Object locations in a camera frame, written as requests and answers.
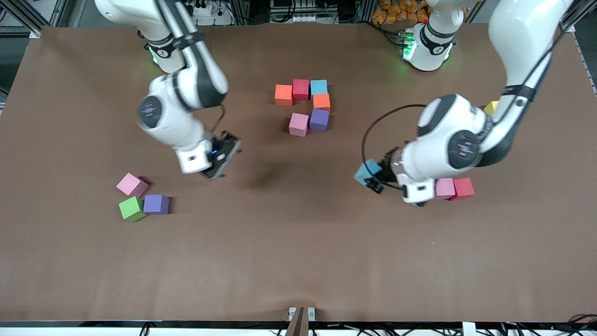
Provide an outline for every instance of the blue cube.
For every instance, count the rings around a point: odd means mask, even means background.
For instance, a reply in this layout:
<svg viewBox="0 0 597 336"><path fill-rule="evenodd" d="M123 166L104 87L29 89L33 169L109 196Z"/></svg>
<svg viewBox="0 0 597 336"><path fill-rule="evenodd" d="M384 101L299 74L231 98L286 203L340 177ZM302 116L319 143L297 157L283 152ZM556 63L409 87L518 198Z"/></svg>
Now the blue cube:
<svg viewBox="0 0 597 336"><path fill-rule="evenodd" d="M379 171L381 171L381 167L372 158L365 161L365 163L361 163L361 166L359 167L359 170L356 171L354 178L357 182L359 182L360 184L362 184L366 187L367 182L365 182L365 180L372 178L373 175L369 174L369 172L365 168L365 164L367 164L367 167L369 168L371 173L374 173L374 174L377 174Z"/></svg>
<svg viewBox="0 0 597 336"><path fill-rule="evenodd" d="M309 121L309 128L314 131L325 132L328 130L330 112L324 109L314 108Z"/></svg>
<svg viewBox="0 0 597 336"><path fill-rule="evenodd" d="M327 80L314 80L311 81L311 96L314 94L328 93L328 81Z"/></svg>
<svg viewBox="0 0 597 336"><path fill-rule="evenodd" d="M164 195L146 195L143 212L148 215L167 215L170 199Z"/></svg>

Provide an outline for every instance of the orange cube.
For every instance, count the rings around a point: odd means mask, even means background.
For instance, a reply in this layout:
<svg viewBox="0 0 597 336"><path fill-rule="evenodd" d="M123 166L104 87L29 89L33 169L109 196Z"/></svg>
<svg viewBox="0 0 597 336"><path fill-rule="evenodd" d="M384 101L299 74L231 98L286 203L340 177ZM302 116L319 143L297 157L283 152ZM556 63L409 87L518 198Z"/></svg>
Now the orange cube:
<svg viewBox="0 0 597 336"><path fill-rule="evenodd" d="M324 109L326 111L330 110L330 94L329 93L319 93L314 94L313 98L313 108Z"/></svg>
<svg viewBox="0 0 597 336"><path fill-rule="evenodd" d="M276 84L276 105L293 105L293 86Z"/></svg>

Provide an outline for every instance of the pink cube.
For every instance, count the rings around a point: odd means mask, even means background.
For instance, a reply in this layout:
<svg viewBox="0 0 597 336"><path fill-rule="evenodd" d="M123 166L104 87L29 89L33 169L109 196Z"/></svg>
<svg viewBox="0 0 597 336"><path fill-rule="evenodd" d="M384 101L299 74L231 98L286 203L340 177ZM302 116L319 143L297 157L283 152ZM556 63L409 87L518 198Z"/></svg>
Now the pink cube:
<svg viewBox="0 0 597 336"><path fill-rule="evenodd" d="M309 80L293 80L293 99L309 100Z"/></svg>
<svg viewBox="0 0 597 336"><path fill-rule="evenodd" d="M307 136L307 125L309 124L309 116L306 114L293 113L290 118L290 125L288 131L290 135Z"/></svg>
<svg viewBox="0 0 597 336"><path fill-rule="evenodd" d="M447 200L448 198L456 195L454 189L454 179L438 179L435 181L435 197L434 200Z"/></svg>
<svg viewBox="0 0 597 336"><path fill-rule="evenodd" d="M455 179L454 189L456 191L456 195L449 198L451 201L465 200L475 194L473 182L470 181L470 178Z"/></svg>
<svg viewBox="0 0 597 336"><path fill-rule="evenodd" d="M127 196L141 196L149 188L147 183L131 173L127 173L116 187Z"/></svg>

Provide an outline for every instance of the green status light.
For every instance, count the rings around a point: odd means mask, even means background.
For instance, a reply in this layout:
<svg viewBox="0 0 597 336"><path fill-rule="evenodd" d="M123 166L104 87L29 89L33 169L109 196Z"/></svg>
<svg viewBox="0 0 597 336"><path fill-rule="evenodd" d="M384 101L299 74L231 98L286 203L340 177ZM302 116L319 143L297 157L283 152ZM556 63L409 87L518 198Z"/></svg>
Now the green status light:
<svg viewBox="0 0 597 336"><path fill-rule="evenodd" d="M404 58L410 60L413 58L413 52L417 48L417 41L411 42L411 44L404 48Z"/></svg>
<svg viewBox="0 0 597 336"><path fill-rule="evenodd" d="M153 57L153 62L158 64L158 60L155 59L155 54L153 53L153 50L151 49L151 47L149 47L149 52L151 53L151 57Z"/></svg>

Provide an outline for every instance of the gray floor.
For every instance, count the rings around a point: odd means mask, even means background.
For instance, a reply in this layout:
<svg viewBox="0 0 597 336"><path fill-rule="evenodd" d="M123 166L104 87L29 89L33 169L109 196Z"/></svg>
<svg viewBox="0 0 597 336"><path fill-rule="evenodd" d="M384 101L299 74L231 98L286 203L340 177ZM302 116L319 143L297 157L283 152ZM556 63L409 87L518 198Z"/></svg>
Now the gray floor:
<svg viewBox="0 0 597 336"><path fill-rule="evenodd" d="M28 38L0 38L0 87L7 91L13 86L28 43Z"/></svg>
<svg viewBox="0 0 597 336"><path fill-rule="evenodd" d="M593 81L597 78L597 11L583 17L575 26L576 40Z"/></svg>

